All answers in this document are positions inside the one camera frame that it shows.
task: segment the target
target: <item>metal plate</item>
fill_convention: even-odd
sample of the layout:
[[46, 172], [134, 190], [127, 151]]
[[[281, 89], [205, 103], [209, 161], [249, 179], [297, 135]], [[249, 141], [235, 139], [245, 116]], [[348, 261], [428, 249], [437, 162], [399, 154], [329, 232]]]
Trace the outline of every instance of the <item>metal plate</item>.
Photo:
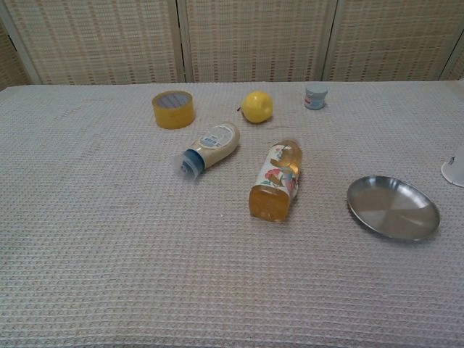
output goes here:
[[348, 205], [367, 227], [385, 236], [418, 241], [440, 224], [436, 205], [404, 181], [386, 176], [366, 176], [348, 188]]

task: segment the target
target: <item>roll of tape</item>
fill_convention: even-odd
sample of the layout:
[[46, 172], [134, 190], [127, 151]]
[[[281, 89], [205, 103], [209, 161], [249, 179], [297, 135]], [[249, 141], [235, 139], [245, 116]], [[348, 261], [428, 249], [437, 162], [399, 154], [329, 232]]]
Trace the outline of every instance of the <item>roll of tape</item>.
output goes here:
[[152, 100], [154, 118], [161, 128], [179, 129], [194, 121], [194, 99], [184, 91], [166, 91]]

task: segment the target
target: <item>blue bottle cap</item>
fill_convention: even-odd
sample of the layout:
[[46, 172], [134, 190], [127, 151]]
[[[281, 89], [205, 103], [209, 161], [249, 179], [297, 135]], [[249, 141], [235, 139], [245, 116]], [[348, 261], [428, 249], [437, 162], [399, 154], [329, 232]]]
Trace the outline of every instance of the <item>blue bottle cap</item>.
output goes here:
[[181, 173], [188, 179], [196, 177], [204, 170], [204, 160], [200, 154], [192, 149], [182, 154]]
[[306, 95], [313, 98], [324, 98], [327, 90], [327, 86], [323, 83], [310, 83], [306, 85]]

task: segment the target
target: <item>plastic bottle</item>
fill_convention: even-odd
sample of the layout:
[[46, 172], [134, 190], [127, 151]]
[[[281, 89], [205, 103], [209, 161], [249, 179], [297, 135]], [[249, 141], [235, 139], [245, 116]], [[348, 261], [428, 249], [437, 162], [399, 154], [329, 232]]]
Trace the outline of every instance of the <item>plastic bottle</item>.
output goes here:
[[302, 150], [296, 141], [283, 140], [270, 148], [249, 194], [249, 211], [267, 221], [283, 221], [297, 194]]
[[203, 170], [231, 154], [239, 141], [240, 131], [235, 125], [229, 122], [216, 125], [180, 156], [178, 168], [186, 178], [195, 179]]

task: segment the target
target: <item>yellow apple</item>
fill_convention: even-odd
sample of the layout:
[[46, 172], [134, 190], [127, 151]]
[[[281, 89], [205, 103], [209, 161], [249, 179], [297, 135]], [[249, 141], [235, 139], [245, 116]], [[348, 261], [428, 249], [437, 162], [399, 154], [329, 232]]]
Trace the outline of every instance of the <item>yellow apple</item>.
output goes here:
[[273, 100], [266, 92], [251, 92], [241, 103], [241, 113], [251, 123], [264, 122], [273, 115]]

